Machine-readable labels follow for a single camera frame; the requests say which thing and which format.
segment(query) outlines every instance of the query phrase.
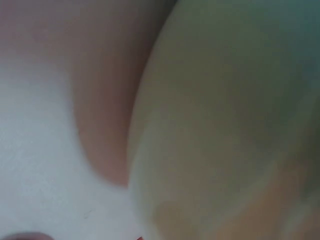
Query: finger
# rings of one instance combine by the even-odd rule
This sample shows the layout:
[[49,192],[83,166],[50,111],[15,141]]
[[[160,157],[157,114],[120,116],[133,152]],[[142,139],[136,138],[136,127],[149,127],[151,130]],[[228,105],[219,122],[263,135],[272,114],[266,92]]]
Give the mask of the finger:
[[87,29],[95,30],[80,51],[84,55],[74,64],[74,112],[89,162],[107,180],[125,186],[127,135],[136,90],[175,0],[111,2],[104,9],[108,17],[87,21],[93,22]]
[[53,238],[39,232],[27,232],[10,235],[3,240],[53,240]]

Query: white surface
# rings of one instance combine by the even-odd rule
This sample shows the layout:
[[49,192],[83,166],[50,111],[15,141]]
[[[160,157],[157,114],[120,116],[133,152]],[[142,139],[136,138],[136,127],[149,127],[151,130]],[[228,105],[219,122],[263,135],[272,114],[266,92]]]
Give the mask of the white surface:
[[98,179],[85,161],[68,74],[18,59],[0,60],[0,237],[139,237],[127,193]]

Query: skin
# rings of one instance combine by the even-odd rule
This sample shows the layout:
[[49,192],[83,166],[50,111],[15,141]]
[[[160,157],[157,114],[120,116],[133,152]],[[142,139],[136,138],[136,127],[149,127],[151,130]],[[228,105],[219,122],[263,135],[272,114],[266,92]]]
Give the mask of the skin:
[[[47,14],[40,15],[39,9],[28,8],[24,1],[2,0],[0,50],[6,56],[25,56],[32,52],[68,70],[73,79],[79,138],[87,159],[107,181],[125,187],[128,183],[127,136],[136,91],[154,41],[175,1],[80,2],[84,8],[77,18],[72,10],[57,17],[61,9],[69,8],[63,2],[45,1],[41,8]],[[106,12],[98,14],[99,9]],[[21,33],[21,22],[25,23],[28,34]],[[74,26],[73,32],[68,31],[69,26]],[[74,36],[80,36],[76,42]],[[318,208],[288,233],[277,232],[280,211],[274,209],[283,210],[283,206],[296,199],[302,187],[297,185],[288,190],[293,184],[292,175],[298,175],[303,182],[305,174],[304,166],[293,166],[274,176],[248,208],[219,229],[217,237],[233,240],[236,235],[242,237],[237,239],[255,240],[267,235],[279,240],[304,240],[310,233],[310,239],[316,239],[313,238],[318,234],[315,229],[320,228]],[[261,216],[267,221],[255,221]],[[21,233],[4,240],[52,238],[42,233]]]

